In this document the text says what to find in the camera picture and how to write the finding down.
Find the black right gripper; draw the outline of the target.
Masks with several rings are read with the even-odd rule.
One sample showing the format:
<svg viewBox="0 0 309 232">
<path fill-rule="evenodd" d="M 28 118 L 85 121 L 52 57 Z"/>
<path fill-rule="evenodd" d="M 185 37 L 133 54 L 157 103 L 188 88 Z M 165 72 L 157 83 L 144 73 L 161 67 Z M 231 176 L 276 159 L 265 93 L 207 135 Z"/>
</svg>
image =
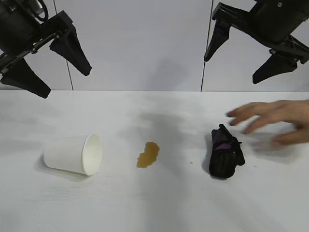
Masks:
<svg viewBox="0 0 309 232">
<path fill-rule="evenodd" d="M 309 48 L 291 34 L 308 18 L 307 0 L 258 0 L 250 11 L 220 2 L 212 14 L 215 27 L 204 61 L 229 39 L 234 27 L 276 52 L 253 74 L 254 84 L 293 72 L 298 61 L 308 61 Z"/>
</svg>

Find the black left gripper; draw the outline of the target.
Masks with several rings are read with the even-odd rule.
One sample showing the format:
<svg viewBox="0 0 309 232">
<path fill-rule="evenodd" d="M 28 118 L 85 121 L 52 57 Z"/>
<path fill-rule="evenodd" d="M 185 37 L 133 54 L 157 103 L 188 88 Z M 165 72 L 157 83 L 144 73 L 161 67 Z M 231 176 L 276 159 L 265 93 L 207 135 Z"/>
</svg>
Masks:
<svg viewBox="0 0 309 232">
<path fill-rule="evenodd" d="M 49 48 L 70 62 L 81 74 L 92 70 L 78 40 L 72 20 L 64 12 L 49 18 L 43 0 L 0 2 L 0 82 L 46 99 L 51 92 L 23 59 L 48 42 Z"/>
</svg>

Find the bare person hand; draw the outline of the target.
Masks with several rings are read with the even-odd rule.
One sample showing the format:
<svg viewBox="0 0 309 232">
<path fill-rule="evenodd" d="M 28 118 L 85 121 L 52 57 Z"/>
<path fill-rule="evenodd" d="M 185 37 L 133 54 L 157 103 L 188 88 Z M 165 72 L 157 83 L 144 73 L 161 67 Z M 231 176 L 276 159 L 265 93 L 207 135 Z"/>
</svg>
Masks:
<svg viewBox="0 0 309 232">
<path fill-rule="evenodd" d="M 309 101 L 279 100 L 274 102 L 251 102 L 226 113 L 232 118 L 229 125 L 236 126 L 253 116 L 243 134 L 250 134 L 266 125 L 279 122 L 293 124 L 295 130 L 280 134 L 272 140 L 274 146 L 297 145 L 309 142 Z"/>
</svg>

